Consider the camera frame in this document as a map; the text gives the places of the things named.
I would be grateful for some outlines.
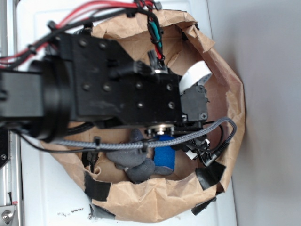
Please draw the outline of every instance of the black tape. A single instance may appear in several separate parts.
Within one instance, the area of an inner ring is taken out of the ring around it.
[[[202,189],[206,190],[220,182],[225,169],[224,165],[215,161],[207,168],[197,168],[196,175]]]
[[[105,202],[110,192],[111,183],[94,180],[85,172],[85,193],[94,200]]]
[[[96,206],[93,204],[90,204],[90,209],[91,209],[91,216],[97,217],[97,218],[104,218],[104,219],[110,219],[110,220],[115,220],[115,214],[112,214],[108,210]]]
[[[203,211],[204,209],[207,208],[207,206],[212,202],[215,201],[216,197],[214,197],[213,199],[210,199],[194,208],[191,209],[191,212],[196,216],[197,214],[199,214],[201,211]]]

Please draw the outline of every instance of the brown paper bag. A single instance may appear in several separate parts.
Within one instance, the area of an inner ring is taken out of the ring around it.
[[[54,154],[70,177],[87,194],[94,194],[91,197],[92,203],[101,207],[101,210],[107,210],[112,216],[115,215],[115,219],[118,220],[160,222],[212,199],[217,192],[226,191],[245,130],[243,85],[213,48],[214,42],[198,30],[196,21],[186,12],[161,10],[156,12],[156,15],[164,30],[166,65],[173,72],[183,75],[190,66],[205,60],[213,72],[205,85],[210,100],[207,105],[208,120],[215,121],[228,116],[237,124],[238,131],[229,147],[217,160],[226,166],[220,182],[206,190],[202,189],[195,173],[196,168],[201,165],[198,161],[190,160],[182,151],[176,152],[175,170],[172,175],[165,178],[153,176],[141,184],[129,182],[124,171],[116,169],[104,153],[99,153],[93,173],[89,168],[84,168],[81,154]],[[153,48],[153,44],[150,42],[146,24],[144,15],[137,14],[134,18],[123,15],[94,27],[92,35],[116,39],[134,60],[148,62],[147,51]],[[94,136],[100,136],[102,142],[127,142],[129,130],[94,128],[68,139],[93,141]],[[213,133],[209,134],[209,137],[214,142],[218,135]],[[108,190],[107,197],[103,199],[100,196],[103,189],[105,190],[104,187]]]

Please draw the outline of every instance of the hex bolt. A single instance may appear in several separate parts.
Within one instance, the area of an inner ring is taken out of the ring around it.
[[[174,102],[169,102],[169,103],[168,103],[168,107],[169,107],[170,109],[174,109],[174,107],[175,107]]]
[[[104,50],[104,49],[107,48],[107,44],[104,43],[104,42],[100,42],[100,43],[98,44],[98,46],[99,46],[99,48],[102,49],[102,50]]]
[[[173,85],[172,84],[167,84],[166,89],[169,90],[169,91],[173,90]]]
[[[140,82],[140,81],[138,81],[135,86],[136,86],[137,89],[142,89],[143,88],[142,82]]]
[[[104,91],[106,91],[106,92],[110,92],[110,91],[111,91],[111,86],[110,86],[108,83],[105,83],[105,84],[103,85],[103,89],[104,89]]]
[[[138,107],[139,109],[144,108],[144,103],[138,102],[138,103],[137,103],[137,107]]]
[[[86,47],[86,46],[88,45],[88,42],[87,42],[86,39],[80,39],[80,40],[79,40],[79,45],[80,45],[81,47]]]
[[[81,87],[83,88],[83,90],[89,91],[90,88],[91,88],[91,84],[88,83],[88,82],[84,82],[84,83],[81,85]]]

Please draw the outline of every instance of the black connector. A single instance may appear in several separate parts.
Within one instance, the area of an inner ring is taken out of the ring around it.
[[[204,166],[208,167],[212,164],[212,162],[214,162],[218,157],[220,157],[220,155],[222,154],[222,152],[228,147],[229,143],[224,141],[222,143],[222,145],[212,154],[212,158],[209,158],[206,160],[206,162],[204,162]]]

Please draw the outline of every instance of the gray stuffed toy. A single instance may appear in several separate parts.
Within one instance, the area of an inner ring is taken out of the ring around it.
[[[131,131],[130,142],[143,139],[139,129]],[[119,150],[107,153],[107,158],[115,163],[119,170],[124,170],[128,178],[134,183],[141,183],[151,177],[152,174],[170,175],[173,170],[166,166],[156,166],[155,162],[141,153],[139,149]]]

